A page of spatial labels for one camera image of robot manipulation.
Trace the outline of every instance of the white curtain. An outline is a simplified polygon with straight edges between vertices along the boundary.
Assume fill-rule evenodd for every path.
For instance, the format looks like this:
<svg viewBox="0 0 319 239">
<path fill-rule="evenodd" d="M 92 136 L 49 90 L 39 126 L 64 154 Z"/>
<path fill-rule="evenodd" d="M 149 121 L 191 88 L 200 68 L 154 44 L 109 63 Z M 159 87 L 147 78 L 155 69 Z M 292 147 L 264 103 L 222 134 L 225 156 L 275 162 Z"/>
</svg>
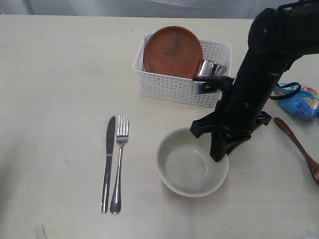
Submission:
<svg viewBox="0 0 319 239">
<path fill-rule="evenodd" d="M 254 18 L 294 0 L 0 0 L 2 14 Z"/>
</svg>

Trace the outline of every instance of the blue snack bag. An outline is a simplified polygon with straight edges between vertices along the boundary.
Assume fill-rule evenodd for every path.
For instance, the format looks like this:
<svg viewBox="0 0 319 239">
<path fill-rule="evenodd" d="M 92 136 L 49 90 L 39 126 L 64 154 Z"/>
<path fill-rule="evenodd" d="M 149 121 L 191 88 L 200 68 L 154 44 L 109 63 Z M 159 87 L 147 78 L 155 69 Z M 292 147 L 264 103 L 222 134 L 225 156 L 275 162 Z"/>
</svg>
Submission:
<svg viewBox="0 0 319 239">
<path fill-rule="evenodd" d="M 284 96 L 298 90 L 298 85 L 282 88 L 285 84 L 276 86 L 273 94 Z M 289 113 L 302 119 L 319 118 L 319 97 L 317 91 L 308 86 L 301 86 L 300 91 L 292 97 L 279 100 L 279 105 Z"/>
</svg>

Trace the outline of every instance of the butter knife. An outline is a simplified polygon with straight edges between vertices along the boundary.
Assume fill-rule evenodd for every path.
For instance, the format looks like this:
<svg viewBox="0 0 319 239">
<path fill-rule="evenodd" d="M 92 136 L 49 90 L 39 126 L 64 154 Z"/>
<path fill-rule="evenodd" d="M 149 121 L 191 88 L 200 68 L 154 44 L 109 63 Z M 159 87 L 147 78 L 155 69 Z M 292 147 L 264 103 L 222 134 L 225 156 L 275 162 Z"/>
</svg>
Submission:
<svg viewBox="0 0 319 239">
<path fill-rule="evenodd" d="M 104 182 L 103 182 L 103 190 L 102 190 L 101 213 L 106 213 L 108 211 L 108 205 L 109 205 L 111 166 L 112 166 L 112 155 L 113 155 L 114 136 L 115 136 L 115 123 L 116 123 L 116 117 L 112 116 L 106 131 L 106 165 L 105 165 L 105 174 L 104 174 Z"/>
</svg>

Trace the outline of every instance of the fork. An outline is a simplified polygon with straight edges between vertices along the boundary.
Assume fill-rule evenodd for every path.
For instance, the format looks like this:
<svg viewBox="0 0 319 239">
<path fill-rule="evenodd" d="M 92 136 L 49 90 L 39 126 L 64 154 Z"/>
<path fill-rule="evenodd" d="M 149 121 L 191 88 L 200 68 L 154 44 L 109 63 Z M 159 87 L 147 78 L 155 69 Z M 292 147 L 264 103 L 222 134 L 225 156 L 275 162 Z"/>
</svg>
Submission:
<svg viewBox="0 0 319 239">
<path fill-rule="evenodd" d="M 110 212 L 117 214 L 121 211 L 121 169 L 122 169 L 122 157 L 123 147 L 129 141 L 129 128 L 130 121 L 128 116 L 119 116 L 118 131 L 116 134 L 116 143 L 119 145 L 119 162 L 118 170 L 116 172 L 115 186 L 112 195 L 112 201 L 110 206 Z"/>
</svg>

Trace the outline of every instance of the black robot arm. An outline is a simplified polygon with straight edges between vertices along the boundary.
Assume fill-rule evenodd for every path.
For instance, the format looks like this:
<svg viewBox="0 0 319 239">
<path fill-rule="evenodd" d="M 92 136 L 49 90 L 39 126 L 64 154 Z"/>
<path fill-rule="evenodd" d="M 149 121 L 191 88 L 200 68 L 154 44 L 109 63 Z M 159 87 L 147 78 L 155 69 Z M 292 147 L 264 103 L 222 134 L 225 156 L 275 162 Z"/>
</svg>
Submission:
<svg viewBox="0 0 319 239">
<path fill-rule="evenodd" d="M 225 84 L 221 77 L 193 79 L 206 82 L 203 93 L 222 90 L 215 112 L 193 121 L 190 128 L 196 137 L 211 133 L 215 161 L 269 123 L 271 117 L 262 109 L 281 75 L 303 55 L 319 53 L 319 1 L 265 9 L 251 25 L 248 47 L 233 84 L 228 77 Z"/>
</svg>

